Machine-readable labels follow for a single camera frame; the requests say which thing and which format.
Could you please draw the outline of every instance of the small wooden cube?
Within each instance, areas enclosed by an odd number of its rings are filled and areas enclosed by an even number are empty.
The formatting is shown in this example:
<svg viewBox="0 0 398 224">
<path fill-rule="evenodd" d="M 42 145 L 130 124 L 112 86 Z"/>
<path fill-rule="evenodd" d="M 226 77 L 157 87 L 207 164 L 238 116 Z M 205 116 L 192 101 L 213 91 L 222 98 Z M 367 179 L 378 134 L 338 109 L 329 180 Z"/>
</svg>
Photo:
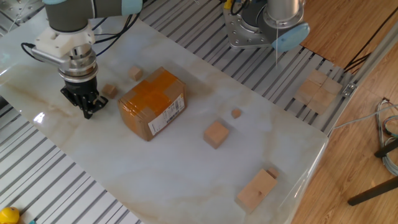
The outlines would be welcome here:
<svg viewBox="0 0 398 224">
<path fill-rule="evenodd" d="M 233 117 L 234 119 L 240 117 L 241 114 L 242 114 L 242 112 L 241 112 L 241 110 L 239 110 L 239 109 L 232 110 L 232 113 L 231 113 L 231 115 L 232 115 L 232 117 Z"/>
<path fill-rule="evenodd" d="M 101 92 L 111 99 L 113 99 L 118 94 L 118 90 L 116 89 L 116 87 L 110 84 L 106 84 Z"/>
<path fill-rule="evenodd" d="M 267 173 L 271 175 L 274 179 L 278 178 L 279 176 L 279 172 L 272 167 L 267 169 Z"/>
<path fill-rule="evenodd" d="M 238 194 L 235 202 L 246 213 L 252 213 L 277 183 L 278 181 L 275 178 L 264 169 L 261 169 Z"/>
<path fill-rule="evenodd" d="M 319 72 L 317 70 L 313 70 L 311 72 L 310 76 L 308 76 L 307 80 L 310 80 L 311 82 L 314 82 L 319 87 L 321 87 L 327 78 L 328 78 L 328 76 L 325 75 L 324 73 Z"/>
<path fill-rule="evenodd" d="M 310 80 L 305 80 L 303 85 L 297 90 L 294 98 L 304 105 L 307 105 L 320 87 Z"/>
<path fill-rule="evenodd" d="M 130 68 L 129 76 L 137 82 L 142 77 L 142 70 L 134 66 Z"/>
<path fill-rule="evenodd" d="M 335 98 L 336 95 L 320 88 L 307 106 L 319 115 L 322 115 Z"/>
<path fill-rule="evenodd" d="M 215 121 L 206 131 L 203 139 L 217 149 L 228 137 L 229 130 L 226 129 L 220 122 Z"/>
<path fill-rule="evenodd" d="M 322 89 L 328 91 L 333 95 L 337 95 L 343 86 L 340 83 L 332 80 L 331 78 L 327 78 L 326 81 L 321 86 Z"/>
</svg>

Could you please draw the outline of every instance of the black cable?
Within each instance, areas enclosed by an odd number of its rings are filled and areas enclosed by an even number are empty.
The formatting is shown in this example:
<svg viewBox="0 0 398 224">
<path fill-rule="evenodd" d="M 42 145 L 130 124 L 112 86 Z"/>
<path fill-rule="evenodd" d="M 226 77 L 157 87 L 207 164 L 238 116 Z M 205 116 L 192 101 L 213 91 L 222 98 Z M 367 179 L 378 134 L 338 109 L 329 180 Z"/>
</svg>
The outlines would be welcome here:
<svg viewBox="0 0 398 224">
<path fill-rule="evenodd" d="M 366 61 L 366 59 L 368 59 L 368 58 L 366 57 L 366 58 L 364 58 L 362 60 L 359 60 L 358 62 L 354 63 L 352 66 L 347 68 L 345 71 L 348 72 L 348 71 L 352 70 L 353 68 L 357 67 L 358 65 L 361 65 L 363 62 Z"/>
<path fill-rule="evenodd" d="M 127 18 L 127 21 L 126 21 L 126 23 L 124 24 L 123 29 L 122 29 L 119 33 L 117 33 L 116 35 L 114 35 L 114 36 L 112 36 L 112 37 L 108 37 L 108 38 L 101 39 L 101 40 L 96 40 L 95 44 L 100 44 L 100 43 L 106 42 L 106 41 L 108 41 L 108 40 L 115 39 L 115 38 L 117 38 L 119 35 L 124 34 L 124 33 L 128 30 L 128 25 L 129 25 L 129 23 L 130 23 L 131 18 L 132 18 L 132 15 L 130 15 L 130 16 Z"/>
<path fill-rule="evenodd" d="M 40 62 L 43 62 L 42 60 L 39 60 L 39 59 L 35 58 L 30 52 L 28 52 L 26 50 L 25 46 L 30 48 L 30 49 L 32 49 L 32 48 L 36 47 L 36 45 L 30 44 L 30 43 L 21 43 L 21 47 L 22 47 L 22 49 L 24 50 L 25 53 L 27 53 L 29 56 L 31 56 L 34 60 L 38 60 Z"/>
<path fill-rule="evenodd" d="M 370 54 L 371 54 L 371 53 L 368 53 L 367 55 L 365 55 L 365 56 L 363 56 L 363 57 L 361 57 L 361 58 L 359 58 L 359 59 L 356 59 L 355 61 L 353 61 L 353 64 L 356 63 L 356 62 L 358 62 L 358 61 L 360 61 L 360 60 L 362 60 L 362 59 L 364 59 L 364 58 L 368 59 L 368 57 L 370 56 Z"/>
<path fill-rule="evenodd" d="M 94 31 L 94 30 L 97 29 L 102 23 L 104 23 L 106 19 L 107 19 L 107 17 L 105 17 L 104 19 L 102 19 L 97 25 L 94 26 L 94 28 L 92 29 L 92 31 Z"/>
<path fill-rule="evenodd" d="M 232 16 L 238 15 L 242 11 L 243 8 L 247 9 L 250 4 L 250 0 L 245 0 L 245 2 L 242 4 L 242 6 L 236 12 L 234 12 L 235 1 L 236 0 L 232 0 L 232 5 L 231 5 L 231 15 Z"/>
<path fill-rule="evenodd" d="M 117 34 L 94 34 L 94 35 L 117 35 Z"/>
<path fill-rule="evenodd" d="M 127 26 L 125 25 L 125 29 L 123 29 L 122 32 L 121 32 L 119 35 L 116 36 L 116 38 L 112 41 L 111 44 L 109 44 L 109 46 L 107 46 L 103 51 L 101 51 L 100 53 L 98 53 L 98 54 L 97 54 L 97 57 L 100 56 L 101 54 L 105 53 L 108 49 L 110 49 L 110 48 L 116 43 L 116 41 L 118 41 L 119 38 L 120 38 L 127 30 L 129 30 L 129 29 L 132 27 L 132 25 L 134 25 L 134 23 L 138 20 L 139 14 L 140 14 L 140 13 L 137 13 L 136 17 L 134 18 L 134 20 L 133 20 L 130 24 L 126 23 Z"/>
<path fill-rule="evenodd" d="M 347 64 L 347 66 L 344 68 L 344 70 L 346 70 L 348 67 L 350 67 L 354 62 L 354 60 L 356 59 L 356 57 L 358 57 L 360 55 L 360 53 L 369 45 L 369 43 L 373 40 L 373 38 L 376 36 L 376 34 L 381 30 L 381 28 L 383 28 L 384 25 L 386 25 L 386 23 L 388 22 L 388 20 L 391 19 L 391 17 L 398 11 L 398 7 L 396 7 L 396 9 L 387 17 L 387 19 L 379 26 L 379 28 L 375 31 L 375 33 L 372 35 L 372 37 L 366 42 L 366 44 L 361 48 L 361 50 L 355 55 L 355 57 L 353 57 L 353 59 L 351 59 L 351 61 Z"/>
</svg>

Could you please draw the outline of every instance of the wooden cube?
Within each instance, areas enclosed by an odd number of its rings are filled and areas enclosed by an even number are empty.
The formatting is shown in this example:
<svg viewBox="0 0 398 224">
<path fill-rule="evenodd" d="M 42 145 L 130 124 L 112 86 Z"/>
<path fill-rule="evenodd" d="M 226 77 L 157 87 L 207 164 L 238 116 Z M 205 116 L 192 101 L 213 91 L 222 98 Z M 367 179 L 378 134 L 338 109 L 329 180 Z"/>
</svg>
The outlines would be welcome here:
<svg viewBox="0 0 398 224">
<path fill-rule="evenodd" d="M 343 86 L 340 83 L 332 80 L 331 78 L 327 78 L 326 81 L 321 86 L 322 89 L 328 91 L 333 95 L 337 95 Z"/>
<path fill-rule="evenodd" d="M 336 95 L 320 88 L 307 106 L 319 115 L 322 115 L 335 98 Z"/>
<path fill-rule="evenodd" d="M 142 70 L 134 66 L 130 68 L 129 76 L 137 82 L 142 77 Z"/>
<path fill-rule="evenodd" d="M 267 169 L 267 173 L 271 175 L 274 179 L 278 178 L 279 176 L 279 172 L 272 167 Z"/>
<path fill-rule="evenodd" d="M 328 76 L 325 75 L 324 73 L 319 72 L 317 70 L 313 70 L 311 72 L 310 76 L 308 76 L 307 80 L 310 80 L 311 82 L 314 82 L 319 87 L 321 87 L 327 78 L 328 78 Z"/>
<path fill-rule="evenodd" d="M 261 169 L 238 194 L 235 202 L 246 213 L 252 213 L 277 183 L 278 181 L 275 178 L 264 169 Z"/>
<path fill-rule="evenodd" d="M 110 84 L 106 84 L 101 92 L 103 93 L 103 95 L 111 99 L 113 99 L 118 94 L 118 90 L 116 89 L 116 87 Z"/>
<path fill-rule="evenodd" d="M 231 112 L 231 115 L 232 115 L 232 117 L 233 117 L 234 119 L 240 117 L 241 114 L 242 114 L 242 112 L 241 112 L 241 110 L 239 110 L 239 109 L 232 110 L 232 112 Z"/>
<path fill-rule="evenodd" d="M 217 149 L 228 137 L 229 130 L 226 129 L 220 122 L 215 121 L 206 131 L 203 139 Z"/>
<path fill-rule="evenodd" d="M 298 91 L 294 95 L 294 98 L 299 102 L 307 105 L 311 101 L 313 96 L 315 96 L 319 88 L 320 87 L 314 82 L 306 80 L 303 85 L 298 89 Z"/>
</svg>

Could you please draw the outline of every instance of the yellow object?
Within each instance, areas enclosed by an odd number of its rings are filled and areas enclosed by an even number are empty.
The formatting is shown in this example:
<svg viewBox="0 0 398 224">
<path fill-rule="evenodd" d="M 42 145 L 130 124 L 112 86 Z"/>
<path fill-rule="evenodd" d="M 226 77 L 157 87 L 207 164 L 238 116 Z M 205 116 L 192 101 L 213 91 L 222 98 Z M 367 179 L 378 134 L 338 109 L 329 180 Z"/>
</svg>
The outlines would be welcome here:
<svg viewBox="0 0 398 224">
<path fill-rule="evenodd" d="M 231 7 L 232 7 L 232 0 L 227 0 L 224 3 L 224 9 L 231 9 Z"/>
<path fill-rule="evenodd" d="M 8 207 L 0 212 L 0 224 L 16 224 L 19 220 L 19 211 L 17 208 Z"/>
</svg>

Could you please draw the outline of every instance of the metal bracket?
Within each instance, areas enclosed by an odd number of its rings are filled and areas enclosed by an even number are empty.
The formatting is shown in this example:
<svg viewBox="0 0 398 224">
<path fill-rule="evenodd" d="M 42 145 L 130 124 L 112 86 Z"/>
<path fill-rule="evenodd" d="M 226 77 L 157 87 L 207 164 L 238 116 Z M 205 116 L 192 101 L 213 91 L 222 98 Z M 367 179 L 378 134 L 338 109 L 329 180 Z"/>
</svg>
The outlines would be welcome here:
<svg viewBox="0 0 398 224">
<path fill-rule="evenodd" d="M 232 16 L 229 9 L 223 8 L 225 27 L 233 49 L 269 47 L 269 43 L 258 27 L 245 23 L 241 15 Z"/>
<path fill-rule="evenodd" d="M 342 93 L 343 97 L 350 98 L 357 88 L 358 86 L 353 82 L 347 84 Z"/>
</svg>

